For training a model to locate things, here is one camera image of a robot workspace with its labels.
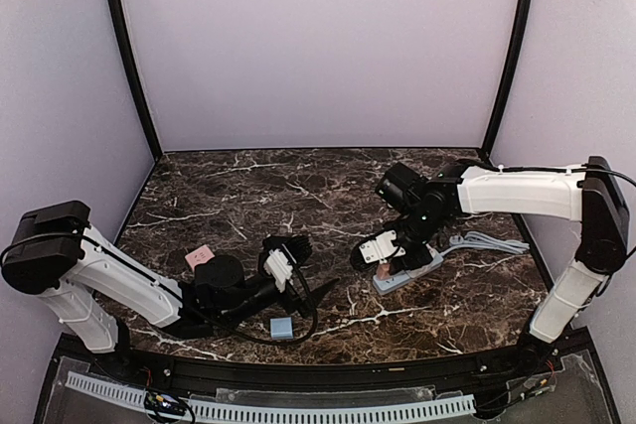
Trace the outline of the pink plug adapter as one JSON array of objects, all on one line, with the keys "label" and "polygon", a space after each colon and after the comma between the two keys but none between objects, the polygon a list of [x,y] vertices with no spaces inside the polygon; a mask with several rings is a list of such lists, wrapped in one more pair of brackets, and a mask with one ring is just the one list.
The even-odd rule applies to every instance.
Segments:
[{"label": "pink plug adapter", "polygon": [[392,276],[391,267],[392,265],[388,262],[379,264],[376,270],[376,278],[381,281],[390,279]]}]

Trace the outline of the blue plug adapter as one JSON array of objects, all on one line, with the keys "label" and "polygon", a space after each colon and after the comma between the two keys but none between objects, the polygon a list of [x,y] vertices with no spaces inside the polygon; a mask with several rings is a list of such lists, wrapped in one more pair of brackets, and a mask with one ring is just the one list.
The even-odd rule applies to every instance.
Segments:
[{"label": "blue plug adapter", "polygon": [[293,340],[294,330],[291,317],[272,318],[269,321],[270,336],[273,340]]}]

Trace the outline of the blue-grey power strip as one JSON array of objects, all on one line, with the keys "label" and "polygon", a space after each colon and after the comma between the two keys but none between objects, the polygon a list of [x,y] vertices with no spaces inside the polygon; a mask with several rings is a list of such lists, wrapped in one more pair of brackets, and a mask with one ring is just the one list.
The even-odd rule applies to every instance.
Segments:
[{"label": "blue-grey power strip", "polygon": [[428,267],[421,267],[419,269],[416,270],[408,270],[408,271],[401,271],[398,274],[391,276],[390,279],[388,280],[378,280],[376,278],[376,274],[373,277],[373,285],[374,288],[376,289],[376,291],[384,296],[387,295],[389,293],[391,293],[392,291],[395,291],[407,284],[409,284],[410,282],[424,276],[427,275],[435,270],[437,270],[442,262],[443,262],[443,256],[438,252],[439,254],[439,262],[432,265],[432,266],[428,266]]}]

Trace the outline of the pink cube socket adapter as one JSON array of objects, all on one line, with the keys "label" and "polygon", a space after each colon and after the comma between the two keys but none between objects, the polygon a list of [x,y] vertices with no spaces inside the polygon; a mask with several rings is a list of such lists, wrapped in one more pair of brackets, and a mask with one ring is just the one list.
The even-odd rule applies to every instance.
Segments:
[{"label": "pink cube socket adapter", "polygon": [[214,252],[208,245],[202,245],[185,256],[186,263],[192,269],[199,265],[206,264],[215,257]]}]

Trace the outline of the white cube socket adapter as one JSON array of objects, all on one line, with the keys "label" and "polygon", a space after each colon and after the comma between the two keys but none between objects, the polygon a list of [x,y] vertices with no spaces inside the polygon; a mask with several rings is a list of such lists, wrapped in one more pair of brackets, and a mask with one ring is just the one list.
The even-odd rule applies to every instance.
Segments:
[{"label": "white cube socket adapter", "polygon": [[408,253],[409,270],[416,270],[421,267],[432,266],[439,262],[438,252],[429,246],[424,244],[418,249],[413,249]]}]

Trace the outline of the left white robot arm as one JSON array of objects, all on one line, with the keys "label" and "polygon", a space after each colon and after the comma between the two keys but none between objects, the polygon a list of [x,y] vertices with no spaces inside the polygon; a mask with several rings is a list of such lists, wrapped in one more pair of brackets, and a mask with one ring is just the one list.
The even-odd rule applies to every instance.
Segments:
[{"label": "left white robot arm", "polygon": [[310,320],[303,336],[263,340],[296,345],[318,327],[318,307],[334,288],[311,289],[302,268],[312,254],[304,235],[269,236],[254,275],[241,262],[203,245],[186,255],[194,278],[179,281],[154,272],[109,242],[89,221],[89,207],[68,201],[25,212],[1,253],[1,276],[14,290],[38,297],[94,354],[122,353],[129,331],[95,301],[100,293],[135,312],[159,331],[181,340],[230,335],[253,342],[239,324],[273,306]]}]

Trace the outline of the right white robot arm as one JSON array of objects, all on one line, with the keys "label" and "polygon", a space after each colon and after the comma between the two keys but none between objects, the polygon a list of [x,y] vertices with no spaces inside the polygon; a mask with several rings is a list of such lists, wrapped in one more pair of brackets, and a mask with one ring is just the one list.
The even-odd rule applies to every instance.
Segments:
[{"label": "right white robot arm", "polygon": [[396,163],[376,192],[398,217],[357,245],[352,256],[371,267],[389,263],[396,272],[427,266],[433,261],[429,241],[463,214],[503,212],[576,221],[581,225],[579,247],[528,324],[534,341],[551,344],[631,255],[630,212],[616,182],[619,177],[600,156],[564,167],[495,167],[461,159],[431,178]]}]

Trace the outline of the small green circuit board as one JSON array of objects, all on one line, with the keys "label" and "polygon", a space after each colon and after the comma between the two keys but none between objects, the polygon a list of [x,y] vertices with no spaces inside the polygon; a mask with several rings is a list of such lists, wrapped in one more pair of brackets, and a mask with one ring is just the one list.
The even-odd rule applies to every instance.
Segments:
[{"label": "small green circuit board", "polygon": [[148,390],[144,396],[143,406],[146,411],[170,416],[184,416],[187,406],[169,394]]}]

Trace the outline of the black front frame rail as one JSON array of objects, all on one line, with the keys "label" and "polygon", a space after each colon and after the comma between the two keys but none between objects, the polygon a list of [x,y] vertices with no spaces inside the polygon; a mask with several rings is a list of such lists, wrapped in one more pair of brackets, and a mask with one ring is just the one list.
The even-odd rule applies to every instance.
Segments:
[{"label": "black front frame rail", "polygon": [[518,361],[515,346],[448,357],[372,364],[249,364],[134,351],[142,366],[131,384],[151,385],[181,395],[214,395],[220,388],[261,391],[375,391],[431,385],[437,391],[488,392],[502,389],[549,367],[542,361]]}]

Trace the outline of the right black frame post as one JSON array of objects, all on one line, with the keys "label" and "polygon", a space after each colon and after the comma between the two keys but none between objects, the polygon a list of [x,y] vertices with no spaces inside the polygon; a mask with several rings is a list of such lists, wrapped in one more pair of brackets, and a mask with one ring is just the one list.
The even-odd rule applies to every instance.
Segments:
[{"label": "right black frame post", "polygon": [[480,147],[481,157],[490,160],[513,86],[525,38],[532,0],[517,0],[506,57],[486,132]]}]

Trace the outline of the black frame post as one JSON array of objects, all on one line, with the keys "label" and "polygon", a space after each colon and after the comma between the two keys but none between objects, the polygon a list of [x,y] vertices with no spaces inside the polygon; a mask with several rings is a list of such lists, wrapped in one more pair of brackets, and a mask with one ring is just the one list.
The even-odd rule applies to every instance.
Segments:
[{"label": "black frame post", "polygon": [[486,132],[480,147],[481,157],[490,160],[513,86],[525,38],[532,0],[517,0],[506,57]]},{"label": "black frame post", "polygon": [[144,93],[136,58],[133,52],[130,35],[125,19],[122,0],[107,0],[111,24],[118,46],[120,59],[124,69],[128,88],[142,128],[146,144],[154,162],[163,156],[160,140],[151,117],[150,108]]}]

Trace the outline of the left black frame post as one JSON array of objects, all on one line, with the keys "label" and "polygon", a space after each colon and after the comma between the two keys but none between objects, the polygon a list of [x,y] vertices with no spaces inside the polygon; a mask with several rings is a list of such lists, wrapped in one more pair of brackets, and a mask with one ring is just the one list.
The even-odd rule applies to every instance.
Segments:
[{"label": "left black frame post", "polygon": [[120,59],[124,69],[128,88],[142,128],[146,144],[154,162],[163,156],[160,140],[151,117],[150,108],[144,93],[136,58],[133,52],[130,35],[125,19],[122,0],[107,0],[111,24],[118,46]]}]

